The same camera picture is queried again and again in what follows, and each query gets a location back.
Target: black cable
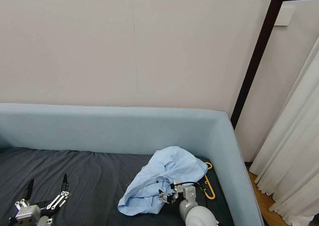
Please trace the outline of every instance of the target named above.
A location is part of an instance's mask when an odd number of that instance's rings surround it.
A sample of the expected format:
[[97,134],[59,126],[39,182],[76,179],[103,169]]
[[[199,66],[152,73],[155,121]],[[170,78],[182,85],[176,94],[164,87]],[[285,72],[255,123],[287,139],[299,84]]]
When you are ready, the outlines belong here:
[[196,182],[183,182],[183,183],[178,183],[178,184],[173,184],[174,186],[177,186],[177,185],[184,185],[184,184],[196,184]]

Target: light blue shirt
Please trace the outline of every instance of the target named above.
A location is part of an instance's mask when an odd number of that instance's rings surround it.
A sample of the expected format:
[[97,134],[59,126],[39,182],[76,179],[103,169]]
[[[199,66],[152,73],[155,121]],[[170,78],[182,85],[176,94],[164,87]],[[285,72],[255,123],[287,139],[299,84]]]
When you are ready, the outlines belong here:
[[206,172],[204,162],[178,146],[158,150],[128,186],[118,210],[128,216],[158,214],[164,205],[159,190],[171,193],[173,181],[197,182]]

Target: sheer curtain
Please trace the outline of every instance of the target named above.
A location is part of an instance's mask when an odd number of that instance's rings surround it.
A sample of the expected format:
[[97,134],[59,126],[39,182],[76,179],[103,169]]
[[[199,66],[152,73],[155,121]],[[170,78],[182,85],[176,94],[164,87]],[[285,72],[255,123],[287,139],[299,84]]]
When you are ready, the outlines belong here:
[[307,226],[319,212],[319,38],[249,170],[287,224]]

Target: robotic hand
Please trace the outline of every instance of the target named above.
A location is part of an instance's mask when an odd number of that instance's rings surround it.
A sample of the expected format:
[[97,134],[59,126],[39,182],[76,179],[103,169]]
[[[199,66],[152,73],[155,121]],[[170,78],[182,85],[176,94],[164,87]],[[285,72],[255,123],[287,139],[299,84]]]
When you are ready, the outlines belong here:
[[183,193],[185,199],[179,204],[179,212],[186,226],[217,226],[219,222],[213,213],[208,208],[199,206],[196,202],[195,186],[183,186],[186,183],[193,182],[174,181],[171,184],[173,193],[169,194],[159,190],[159,199],[166,204],[173,204],[178,198],[178,194]]
[[34,180],[31,180],[29,185],[24,190],[24,197],[20,201],[15,202],[15,208],[18,210],[16,215],[9,218],[8,226],[51,226],[53,224],[53,216],[61,209],[69,198],[69,184],[67,175],[64,178],[61,186],[61,193],[49,204],[46,201],[31,205],[29,199],[32,194]]

